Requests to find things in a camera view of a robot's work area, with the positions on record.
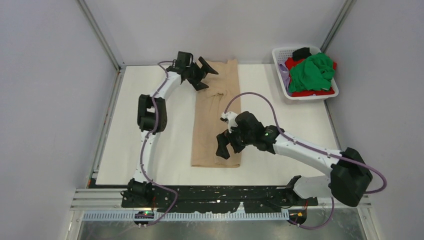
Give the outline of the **beige t shirt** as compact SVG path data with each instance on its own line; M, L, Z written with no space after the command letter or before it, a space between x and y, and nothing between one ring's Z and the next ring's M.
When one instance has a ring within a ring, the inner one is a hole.
M208 74L202 82L208 88L196 93L194 126L192 134L191 166L199 168L238 168L242 155L234 153L230 145L229 159L216 156L217 135L227 130L227 124L220 120L228 103L241 93L238 60L208 64L218 74Z

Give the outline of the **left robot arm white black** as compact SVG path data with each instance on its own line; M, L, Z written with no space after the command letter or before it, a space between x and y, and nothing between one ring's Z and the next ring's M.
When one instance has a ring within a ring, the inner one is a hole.
M169 64L165 68L162 62L158 63L165 73L163 80L150 94L138 97L136 123L140 130L141 147L133 177L127 189L121 192L124 208L154 208L159 200L169 202L169 208L176 204L178 192L154 182L148 176L148 167L153 161L159 137L168 123L166 101L184 81L196 91L205 90L208 85L202 80L208 74L218 74L202 56L194 60L189 52L179 51L176 59Z

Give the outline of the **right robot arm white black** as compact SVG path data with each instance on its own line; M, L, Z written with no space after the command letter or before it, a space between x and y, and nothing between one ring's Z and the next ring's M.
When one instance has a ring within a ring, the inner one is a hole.
M227 129L216 137L216 156L227 160L231 156L228 147L238 154L253 146L262 152L292 158L322 173L315 177L297 175L290 180L285 198L291 205L299 205L308 198L333 197L346 206L356 207L372 181L370 170L353 148L338 151L301 142L282 128L264 126L248 111L225 112L220 120L227 124Z

